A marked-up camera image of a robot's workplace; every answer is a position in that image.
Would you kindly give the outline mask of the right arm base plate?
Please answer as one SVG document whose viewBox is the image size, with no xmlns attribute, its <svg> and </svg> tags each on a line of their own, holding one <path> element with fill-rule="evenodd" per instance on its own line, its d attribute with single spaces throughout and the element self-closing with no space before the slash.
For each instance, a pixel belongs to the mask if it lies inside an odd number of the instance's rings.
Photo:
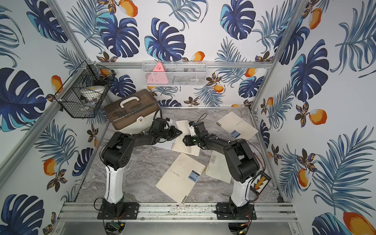
<svg viewBox="0 0 376 235">
<path fill-rule="evenodd" d="M 218 220 L 256 220 L 254 204 L 237 207 L 233 202 L 217 203 L 214 213 Z"/>
</svg>

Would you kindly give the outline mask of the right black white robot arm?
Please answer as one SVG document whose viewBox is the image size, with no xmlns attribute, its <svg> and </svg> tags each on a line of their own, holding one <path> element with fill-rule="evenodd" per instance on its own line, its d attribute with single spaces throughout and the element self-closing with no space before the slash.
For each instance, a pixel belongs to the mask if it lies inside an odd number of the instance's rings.
<svg viewBox="0 0 376 235">
<path fill-rule="evenodd" d="M 227 141 L 210 134 L 203 122 L 189 122 L 190 133 L 183 138 L 185 146 L 198 146 L 225 156 L 229 172 L 234 179 L 230 202 L 237 208 L 248 203 L 248 183 L 260 170 L 249 143 L 245 139 Z"/>
</svg>

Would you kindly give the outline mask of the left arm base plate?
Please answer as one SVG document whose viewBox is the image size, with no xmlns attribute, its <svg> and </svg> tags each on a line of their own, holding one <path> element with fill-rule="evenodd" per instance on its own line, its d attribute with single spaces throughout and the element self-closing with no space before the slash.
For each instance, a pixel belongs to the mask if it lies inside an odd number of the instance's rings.
<svg viewBox="0 0 376 235">
<path fill-rule="evenodd" d="M 139 203 L 118 202 L 116 204 L 105 201 L 99 210 L 99 220 L 136 220 L 139 213 Z"/>
</svg>

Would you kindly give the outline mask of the cream spiral notebook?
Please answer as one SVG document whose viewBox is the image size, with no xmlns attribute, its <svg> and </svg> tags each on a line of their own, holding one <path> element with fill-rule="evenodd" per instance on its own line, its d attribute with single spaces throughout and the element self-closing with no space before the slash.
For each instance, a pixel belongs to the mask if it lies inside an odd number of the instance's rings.
<svg viewBox="0 0 376 235">
<path fill-rule="evenodd" d="M 190 143 L 192 135 L 189 121 L 172 120 L 170 123 L 176 129 L 180 130 L 182 134 L 174 140 L 157 143 L 155 146 L 158 148 L 173 150 L 198 157 L 201 149 L 197 145 Z"/>
</svg>

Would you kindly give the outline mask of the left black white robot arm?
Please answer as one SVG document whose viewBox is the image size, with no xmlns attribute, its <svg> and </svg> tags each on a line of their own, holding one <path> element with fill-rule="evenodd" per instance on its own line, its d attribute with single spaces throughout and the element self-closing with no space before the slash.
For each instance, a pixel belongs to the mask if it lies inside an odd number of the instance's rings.
<svg viewBox="0 0 376 235">
<path fill-rule="evenodd" d="M 123 201 L 124 168 L 129 163 L 134 148 L 153 146 L 162 140 L 172 141 L 182 134 L 181 130 L 160 117 L 152 122 L 147 131 L 138 134 L 115 132 L 100 154 L 106 167 L 105 202 L 115 205 Z"/>
</svg>

